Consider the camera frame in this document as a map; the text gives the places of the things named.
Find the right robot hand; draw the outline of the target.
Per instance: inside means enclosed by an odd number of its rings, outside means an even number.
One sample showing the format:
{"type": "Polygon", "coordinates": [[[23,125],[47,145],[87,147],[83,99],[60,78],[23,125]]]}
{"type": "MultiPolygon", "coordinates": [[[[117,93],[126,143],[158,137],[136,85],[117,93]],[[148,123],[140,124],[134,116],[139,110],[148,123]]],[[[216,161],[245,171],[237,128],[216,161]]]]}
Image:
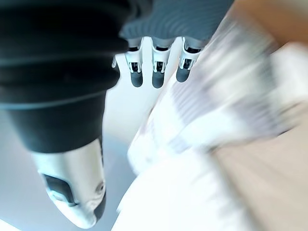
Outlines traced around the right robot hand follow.
{"type": "Polygon", "coordinates": [[[231,0],[3,0],[0,107],[31,151],[50,199],[92,228],[106,203],[102,122],[123,53],[140,87],[142,40],[152,39],[152,85],[163,86],[182,38],[177,80],[187,80],[231,0]]]}

